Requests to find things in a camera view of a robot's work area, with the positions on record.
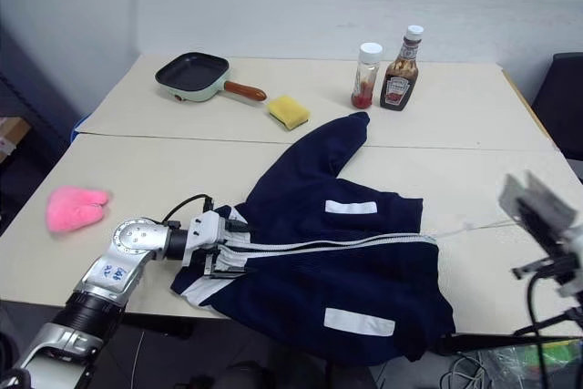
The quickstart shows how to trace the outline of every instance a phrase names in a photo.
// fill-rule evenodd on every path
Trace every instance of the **cardboard box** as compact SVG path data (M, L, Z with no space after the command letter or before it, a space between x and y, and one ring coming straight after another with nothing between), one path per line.
M0 163L16 148L30 130L23 118L0 118Z

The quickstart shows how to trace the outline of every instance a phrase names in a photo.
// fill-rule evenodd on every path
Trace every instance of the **wooden handle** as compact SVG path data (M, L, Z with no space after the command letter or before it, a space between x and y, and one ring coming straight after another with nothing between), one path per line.
M267 99L267 95L263 90L259 90L255 87L244 86L243 84L237 84L236 82L226 81L225 91L235 93L236 95L245 96L253 100Z

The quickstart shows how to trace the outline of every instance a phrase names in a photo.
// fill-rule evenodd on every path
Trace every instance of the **white zipper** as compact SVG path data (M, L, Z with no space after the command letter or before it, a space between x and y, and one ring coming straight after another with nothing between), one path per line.
M309 252L343 251L358 248L368 248L371 246L386 245L393 243L424 242L435 245L435 239L413 233L384 234L360 241L309 241L304 243L292 243L289 245L261 245L259 243L229 242L228 245L219 245L218 265L226 265L242 268L247 263L247 259L263 257L281 257L285 255L305 254ZM333 247L299 249L305 246L312 246L318 243L333 244ZM253 252L234 251L230 247L248 250L261 250Z

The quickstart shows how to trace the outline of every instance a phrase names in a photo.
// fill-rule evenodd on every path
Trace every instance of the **white table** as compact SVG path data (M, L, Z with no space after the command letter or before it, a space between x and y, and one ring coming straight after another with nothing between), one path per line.
M90 263L107 248L121 221L161 218L199 192L213 196L216 205L243 201L286 148L276 143L80 135L0 238L0 296L62 305ZM423 197L422 231L438 240L440 288L454 307L457 330L509 334L529 325L526 283L515 280L510 269L542 257L543 251L516 226L480 227L507 220L496 198L504 176L524 169L583 211L583 187L553 150L365 146L341 177L406 197ZM51 190L65 184L108 190L112 199L105 219L64 236L51 235L44 221L46 201ZM199 211L200 205L191 205L177 219L187 223ZM128 310L215 316L190 307L170 291L178 270L178 262L151 262ZM559 299L555 287L543 282L537 291L539 318L572 304ZM579 330L565 322L545 333L579 335Z
M219 93L207 102L177 102L155 81L169 56L143 55L111 90L80 132L113 136L205 138L290 144L350 103L356 63L305 59L231 58L231 79L287 94L306 106L308 123L288 132L264 103ZM381 91L382 63L375 95ZM422 63L414 95L403 112L368 109L369 146L553 150L495 64Z

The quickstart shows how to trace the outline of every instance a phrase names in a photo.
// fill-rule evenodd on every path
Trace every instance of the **white cap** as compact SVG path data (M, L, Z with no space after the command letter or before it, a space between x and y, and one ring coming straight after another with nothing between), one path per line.
M374 64L381 61L383 47L378 43L362 43L358 60L366 64Z
M404 33L404 37L409 41L419 41L423 36L423 27L417 25L410 25L407 27L407 32Z

